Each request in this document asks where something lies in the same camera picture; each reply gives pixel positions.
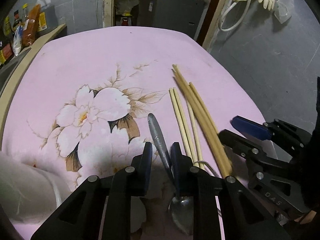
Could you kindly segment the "right hand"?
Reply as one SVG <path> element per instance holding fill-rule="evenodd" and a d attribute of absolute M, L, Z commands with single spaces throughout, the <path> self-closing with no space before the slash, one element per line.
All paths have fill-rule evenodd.
<path fill-rule="evenodd" d="M 297 225 L 311 223 L 314 220 L 314 218 L 316 217 L 316 215 L 317 215 L 317 212 L 311 210 L 310 212 L 308 212 L 308 213 L 302 215 L 301 217 L 295 219 L 293 221 L 294 225 L 297 226 Z"/>

